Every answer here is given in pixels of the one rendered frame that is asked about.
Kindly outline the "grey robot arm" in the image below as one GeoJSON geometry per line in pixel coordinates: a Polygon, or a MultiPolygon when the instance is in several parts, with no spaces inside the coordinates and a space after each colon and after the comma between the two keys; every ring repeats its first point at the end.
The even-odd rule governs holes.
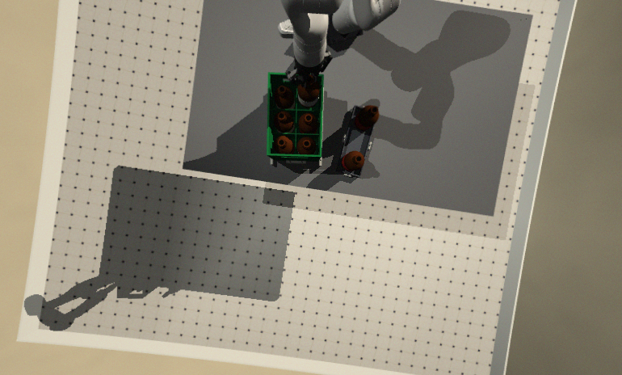
{"type": "Polygon", "coordinates": [[[322,62],[326,54],[328,15],[333,14],[334,29],[340,34],[347,34],[360,28],[368,31],[393,14],[401,0],[281,0],[281,2],[288,19],[279,24],[279,35],[285,39],[293,39],[294,56],[301,65],[314,67],[322,62]]]}

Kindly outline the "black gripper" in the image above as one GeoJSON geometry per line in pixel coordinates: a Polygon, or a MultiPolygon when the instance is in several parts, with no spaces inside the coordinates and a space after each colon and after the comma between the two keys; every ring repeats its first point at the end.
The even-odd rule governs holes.
{"type": "Polygon", "coordinates": [[[286,75],[288,77],[289,82],[299,86],[301,85],[302,87],[306,88],[307,86],[307,79],[309,79],[309,75],[311,74],[313,76],[313,82],[317,81],[317,76],[319,75],[319,73],[324,72],[324,70],[326,69],[326,67],[329,65],[330,61],[332,60],[332,56],[330,54],[329,49],[326,50],[326,54],[324,59],[322,60],[322,62],[319,65],[316,65],[314,67],[305,67],[303,65],[301,65],[295,58],[294,56],[294,60],[295,60],[295,66],[294,66],[294,70],[292,72],[287,72],[286,75]],[[322,66],[323,65],[323,66],[322,66]],[[299,77],[297,77],[296,75],[299,75],[299,77]],[[297,81],[298,80],[298,81],[297,81]]]}

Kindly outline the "brown bottle with red label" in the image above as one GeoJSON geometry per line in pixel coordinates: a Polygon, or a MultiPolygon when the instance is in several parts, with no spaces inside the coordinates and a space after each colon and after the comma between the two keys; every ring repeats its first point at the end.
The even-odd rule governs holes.
{"type": "Polygon", "coordinates": [[[311,137],[302,137],[298,142],[297,142],[297,151],[298,154],[310,154],[310,155],[314,155],[316,152],[316,142],[314,139],[312,139],[311,137]]]}
{"type": "Polygon", "coordinates": [[[357,171],[364,165],[364,156],[359,151],[351,151],[342,159],[342,167],[346,171],[357,171]]]}

